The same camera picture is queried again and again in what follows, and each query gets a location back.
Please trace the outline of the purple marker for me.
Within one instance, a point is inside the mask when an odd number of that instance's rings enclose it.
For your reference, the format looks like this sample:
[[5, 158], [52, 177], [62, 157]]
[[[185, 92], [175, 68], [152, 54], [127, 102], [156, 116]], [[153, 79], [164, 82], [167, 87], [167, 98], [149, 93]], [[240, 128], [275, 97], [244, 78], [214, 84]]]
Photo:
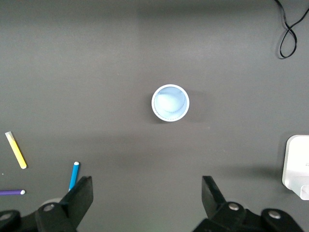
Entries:
[[25, 193], [26, 191], [24, 189], [0, 190], [0, 196], [24, 195]]

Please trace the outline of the light blue plastic cup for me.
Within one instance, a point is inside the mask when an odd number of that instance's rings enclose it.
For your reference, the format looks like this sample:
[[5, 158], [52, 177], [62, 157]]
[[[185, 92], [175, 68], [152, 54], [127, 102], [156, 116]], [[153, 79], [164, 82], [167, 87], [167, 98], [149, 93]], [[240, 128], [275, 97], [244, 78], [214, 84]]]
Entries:
[[153, 113], [165, 122], [182, 119], [188, 112], [190, 100], [187, 92], [175, 84], [159, 87], [151, 100]]

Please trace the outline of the blue marker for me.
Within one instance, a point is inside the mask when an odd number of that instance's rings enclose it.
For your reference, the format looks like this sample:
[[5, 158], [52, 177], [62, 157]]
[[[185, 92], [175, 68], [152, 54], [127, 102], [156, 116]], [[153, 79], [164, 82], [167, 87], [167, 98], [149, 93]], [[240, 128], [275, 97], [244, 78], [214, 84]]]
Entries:
[[80, 163], [78, 161], [75, 161], [73, 164], [68, 191], [70, 191], [75, 186], [79, 171], [79, 165]]

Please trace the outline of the yellow marker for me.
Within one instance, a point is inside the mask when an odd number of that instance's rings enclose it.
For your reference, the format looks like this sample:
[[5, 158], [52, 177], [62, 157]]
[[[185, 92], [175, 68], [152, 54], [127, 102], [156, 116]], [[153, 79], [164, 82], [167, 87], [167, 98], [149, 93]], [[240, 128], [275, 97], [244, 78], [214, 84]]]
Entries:
[[24, 159], [24, 157], [23, 157], [23, 155], [22, 155], [22, 153], [21, 153], [21, 151], [19, 149], [19, 146], [18, 146], [18, 144], [17, 144], [17, 142], [16, 142], [12, 132], [11, 131], [6, 132], [5, 136], [6, 136], [8, 142], [9, 142], [9, 144], [11, 146], [11, 149], [12, 149], [14, 155], [15, 155], [15, 158], [16, 158], [20, 168], [21, 169], [26, 169], [28, 167], [27, 163], [26, 163], [26, 161], [25, 161], [25, 159]]

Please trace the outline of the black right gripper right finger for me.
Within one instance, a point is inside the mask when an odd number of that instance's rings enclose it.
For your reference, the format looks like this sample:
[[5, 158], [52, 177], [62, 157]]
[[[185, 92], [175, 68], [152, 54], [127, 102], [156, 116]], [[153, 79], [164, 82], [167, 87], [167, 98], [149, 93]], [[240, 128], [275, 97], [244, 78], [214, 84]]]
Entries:
[[207, 215], [193, 232], [303, 232], [286, 212], [266, 208], [257, 215], [225, 200], [211, 176], [202, 177], [201, 199]]

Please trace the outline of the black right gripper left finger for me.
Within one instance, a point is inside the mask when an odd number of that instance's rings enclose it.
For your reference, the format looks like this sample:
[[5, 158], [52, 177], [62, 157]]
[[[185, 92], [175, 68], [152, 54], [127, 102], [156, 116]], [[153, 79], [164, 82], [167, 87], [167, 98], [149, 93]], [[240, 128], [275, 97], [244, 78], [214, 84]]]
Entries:
[[92, 202], [92, 177], [83, 176], [58, 203], [24, 217], [17, 210], [0, 211], [0, 232], [77, 232]]

